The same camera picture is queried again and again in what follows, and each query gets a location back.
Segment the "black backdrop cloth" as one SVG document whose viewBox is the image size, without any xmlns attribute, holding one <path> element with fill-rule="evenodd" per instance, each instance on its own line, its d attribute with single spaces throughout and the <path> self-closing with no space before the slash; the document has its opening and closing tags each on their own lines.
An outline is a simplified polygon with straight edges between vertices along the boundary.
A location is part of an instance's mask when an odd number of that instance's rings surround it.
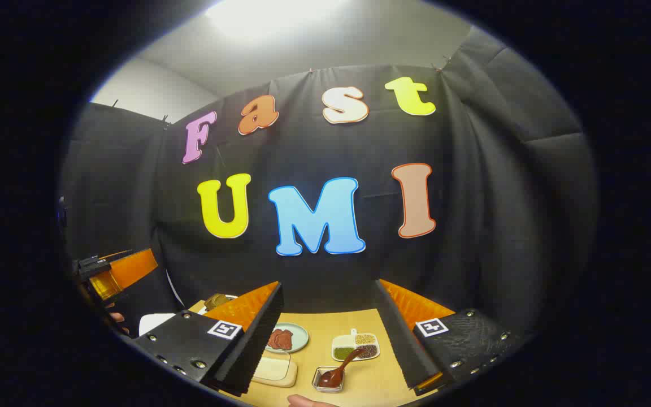
<svg viewBox="0 0 651 407">
<path fill-rule="evenodd" d="M 441 72 L 299 73 L 170 126 L 90 103 L 60 193 L 71 257 L 155 253 L 114 307 L 132 334 L 272 281 L 287 313 L 367 309 L 377 279 L 533 332 L 586 268 L 596 184 L 558 90 L 473 28 Z"/>
</svg>

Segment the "large ceiling light panel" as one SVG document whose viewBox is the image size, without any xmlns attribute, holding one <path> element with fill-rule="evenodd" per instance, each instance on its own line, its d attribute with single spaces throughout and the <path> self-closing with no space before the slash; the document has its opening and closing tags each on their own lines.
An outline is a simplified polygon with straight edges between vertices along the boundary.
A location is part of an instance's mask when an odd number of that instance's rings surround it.
<svg viewBox="0 0 651 407">
<path fill-rule="evenodd" d="M 305 27 L 351 0 L 220 0 L 204 11 L 227 34 L 255 36 Z"/>
</svg>

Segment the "brown wooden spoon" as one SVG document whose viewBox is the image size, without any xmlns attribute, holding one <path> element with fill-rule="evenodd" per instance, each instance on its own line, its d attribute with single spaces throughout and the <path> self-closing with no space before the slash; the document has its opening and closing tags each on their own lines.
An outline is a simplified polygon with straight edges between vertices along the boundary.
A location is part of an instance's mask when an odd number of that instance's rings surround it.
<svg viewBox="0 0 651 407">
<path fill-rule="evenodd" d="M 363 348 L 357 348 L 353 350 L 351 353 L 349 353 L 348 356 L 346 356 L 339 367 L 322 373 L 316 381 L 316 386 L 328 388 L 340 387 L 342 385 L 345 368 L 364 351 L 365 350 Z"/>
</svg>

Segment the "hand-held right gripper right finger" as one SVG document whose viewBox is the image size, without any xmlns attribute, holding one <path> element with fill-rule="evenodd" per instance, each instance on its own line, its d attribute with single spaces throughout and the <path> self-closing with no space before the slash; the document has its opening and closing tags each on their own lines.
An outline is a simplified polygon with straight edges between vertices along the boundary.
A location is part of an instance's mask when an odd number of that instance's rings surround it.
<svg viewBox="0 0 651 407">
<path fill-rule="evenodd" d="M 521 348 L 521 335 L 478 309 L 452 311 L 386 280 L 375 306 L 408 389 L 416 396 L 451 391 Z"/>
</svg>

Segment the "white divided grain dish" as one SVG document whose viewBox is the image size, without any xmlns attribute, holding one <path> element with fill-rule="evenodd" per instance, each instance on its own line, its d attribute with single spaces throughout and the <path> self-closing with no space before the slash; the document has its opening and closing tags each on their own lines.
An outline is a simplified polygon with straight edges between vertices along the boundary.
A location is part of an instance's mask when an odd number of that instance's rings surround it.
<svg viewBox="0 0 651 407">
<path fill-rule="evenodd" d="M 349 334 L 338 335 L 331 343 L 331 358 L 335 361 L 345 361 L 346 356 L 356 349 L 362 349 L 354 360 L 364 361 L 380 356 L 380 344 L 377 336 L 372 333 L 359 333 L 351 329 Z"/>
</svg>

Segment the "metal wire chopstick holder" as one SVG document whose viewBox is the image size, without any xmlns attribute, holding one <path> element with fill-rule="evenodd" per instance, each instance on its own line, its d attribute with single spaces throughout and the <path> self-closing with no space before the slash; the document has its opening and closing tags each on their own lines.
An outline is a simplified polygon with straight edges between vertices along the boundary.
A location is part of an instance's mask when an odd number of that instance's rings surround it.
<svg viewBox="0 0 651 407">
<path fill-rule="evenodd" d="M 328 371 L 331 371 L 333 369 L 336 369 L 335 366 L 320 366 L 317 369 L 315 369 L 315 373 L 313 375 L 311 384 L 313 388 L 318 391 L 318 392 L 342 392 L 345 387 L 345 374 L 343 375 L 343 379 L 341 384 L 339 384 L 338 387 L 322 387 L 320 386 L 320 377 L 323 376 L 323 374 L 327 373 Z"/>
</svg>

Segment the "pale green plate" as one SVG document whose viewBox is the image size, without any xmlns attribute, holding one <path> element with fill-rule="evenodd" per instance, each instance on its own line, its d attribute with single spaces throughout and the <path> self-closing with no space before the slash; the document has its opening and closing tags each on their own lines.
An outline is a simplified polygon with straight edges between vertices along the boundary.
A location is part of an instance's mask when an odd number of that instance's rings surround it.
<svg viewBox="0 0 651 407">
<path fill-rule="evenodd" d="M 307 343 L 309 343 L 310 336 L 307 330 L 305 328 L 294 324 L 294 323 L 278 323 L 275 325 L 274 329 L 281 329 L 281 330 L 290 330 L 293 332 L 292 336 L 292 350 L 282 350 L 282 349 L 272 349 L 268 347 L 268 343 L 266 344 L 266 347 L 264 348 L 268 352 L 273 352 L 273 353 L 294 353 L 302 348 L 304 348 Z"/>
</svg>

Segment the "white toaster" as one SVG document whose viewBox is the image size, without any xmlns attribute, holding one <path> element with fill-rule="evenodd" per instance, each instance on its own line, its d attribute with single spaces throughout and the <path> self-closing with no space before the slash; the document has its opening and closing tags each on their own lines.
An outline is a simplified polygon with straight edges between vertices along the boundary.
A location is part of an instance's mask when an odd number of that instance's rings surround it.
<svg viewBox="0 0 651 407">
<path fill-rule="evenodd" d="M 234 295 L 227 295 L 227 296 L 228 296 L 229 298 L 231 298 L 232 301 L 233 301 L 234 299 L 237 299 L 237 298 L 238 298 L 237 296 L 234 296 Z M 207 313 L 207 310 L 206 310 L 206 308 L 204 307 L 204 302 L 203 302 L 203 304 L 202 304 L 201 309 L 199 309 L 198 313 L 199 313 L 200 315 L 204 315 L 204 314 Z"/>
</svg>

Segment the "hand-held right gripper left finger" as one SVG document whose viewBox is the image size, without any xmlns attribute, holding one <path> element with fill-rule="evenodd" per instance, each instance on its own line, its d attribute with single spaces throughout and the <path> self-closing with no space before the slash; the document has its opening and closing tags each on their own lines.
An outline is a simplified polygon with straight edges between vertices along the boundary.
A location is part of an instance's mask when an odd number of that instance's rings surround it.
<svg viewBox="0 0 651 407">
<path fill-rule="evenodd" d="M 133 344 L 188 381 L 241 396 L 248 392 L 283 304 L 282 284 L 273 282 L 204 314 L 178 312 Z"/>
</svg>

